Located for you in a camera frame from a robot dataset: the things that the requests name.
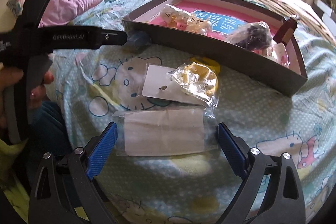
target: screw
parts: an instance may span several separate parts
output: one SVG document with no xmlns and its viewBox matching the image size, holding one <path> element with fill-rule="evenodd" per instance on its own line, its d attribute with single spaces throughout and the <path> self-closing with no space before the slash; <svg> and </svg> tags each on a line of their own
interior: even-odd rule
<svg viewBox="0 0 336 224">
<path fill-rule="evenodd" d="M 252 149 L 251 149 L 251 153 L 252 153 L 253 155 L 258 155 L 258 154 L 260 153 L 260 150 L 259 150 L 258 148 L 252 148 Z"/>
<path fill-rule="evenodd" d="M 83 147 L 77 147 L 75 149 L 75 154 L 76 155 L 80 155 L 81 153 L 83 153 L 83 151 L 84 151 Z"/>
<path fill-rule="evenodd" d="M 285 158 L 285 159 L 287 159 L 287 160 L 289 160 L 290 158 L 291 158 L 291 155 L 290 155 L 290 153 L 284 153 L 283 154 L 283 157 Z"/>
<path fill-rule="evenodd" d="M 43 157 L 44 157 L 45 159 L 50 158 L 50 156 L 51 156 L 50 152 L 47 152 L 47 153 L 45 153 L 45 154 L 43 155 Z"/>
</svg>

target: yellow ring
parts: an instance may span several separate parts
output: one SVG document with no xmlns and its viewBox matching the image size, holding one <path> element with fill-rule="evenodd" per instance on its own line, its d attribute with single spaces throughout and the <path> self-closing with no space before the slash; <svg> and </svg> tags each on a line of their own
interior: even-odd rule
<svg viewBox="0 0 336 224">
<path fill-rule="evenodd" d="M 205 87 L 206 90 L 204 90 L 204 92 L 209 97 L 213 96 L 216 93 L 218 89 L 218 78 L 216 73 L 211 68 L 209 68 L 209 66 L 196 62 L 193 62 L 191 65 L 186 66 L 182 74 L 183 82 L 185 84 L 191 84 L 189 79 L 190 74 L 199 75 L 199 81 L 214 80 L 214 85 L 208 85 L 209 89 Z"/>
<path fill-rule="evenodd" d="M 192 57 L 192 58 L 190 58 L 190 60 L 192 62 L 195 62 L 195 63 L 206 65 L 212 71 L 214 71 L 215 74 L 217 74 L 217 75 L 221 72 L 221 66 L 220 66 L 220 64 L 217 63 L 216 61 L 210 59 L 210 58 L 207 58 L 207 57 L 201 57 L 201 58 Z"/>
</svg>

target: blue card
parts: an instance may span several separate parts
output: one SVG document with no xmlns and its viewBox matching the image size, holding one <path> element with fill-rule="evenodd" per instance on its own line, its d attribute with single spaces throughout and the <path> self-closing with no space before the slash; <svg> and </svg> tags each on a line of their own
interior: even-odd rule
<svg viewBox="0 0 336 224">
<path fill-rule="evenodd" d="M 198 18 L 204 20 L 209 18 L 209 21 L 212 23 L 212 30 L 216 32 L 221 32 L 223 34 L 229 34 L 233 30 L 236 30 L 241 25 L 245 24 L 243 20 L 225 15 L 214 14 L 200 10 L 196 10 L 195 13 Z"/>
</svg>

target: blue gripper pad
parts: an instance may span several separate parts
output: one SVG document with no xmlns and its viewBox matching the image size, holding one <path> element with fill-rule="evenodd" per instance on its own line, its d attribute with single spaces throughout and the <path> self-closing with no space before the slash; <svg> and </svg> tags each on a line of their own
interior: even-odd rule
<svg viewBox="0 0 336 224">
<path fill-rule="evenodd" d="M 247 158 L 238 148 L 233 135 L 221 123 L 217 127 L 218 144 L 223 150 L 233 172 L 244 179 L 247 175 Z"/>
<path fill-rule="evenodd" d="M 94 176 L 100 174 L 116 143 L 117 137 L 118 127 L 115 123 L 112 123 L 109 128 L 105 129 L 104 136 L 100 139 L 99 143 L 88 157 L 86 175 L 89 180 L 92 180 Z"/>
</svg>

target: hand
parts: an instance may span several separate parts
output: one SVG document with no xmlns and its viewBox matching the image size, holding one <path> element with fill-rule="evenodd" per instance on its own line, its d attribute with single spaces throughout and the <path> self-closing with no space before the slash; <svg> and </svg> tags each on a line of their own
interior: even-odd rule
<svg viewBox="0 0 336 224">
<path fill-rule="evenodd" d="M 7 128 L 6 115 L 3 105 L 3 91 L 5 88 L 16 84 L 23 77 L 23 71 L 14 67 L 3 67 L 0 63 L 0 128 Z M 44 84 L 51 84 L 54 80 L 54 76 L 48 71 L 43 77 Z M 46 89 L 44 84 L 37 86 L 31 91 L 28 108 L 39 108 L 42 103 L 43 97 L 46 95 Z"/>
</svg>

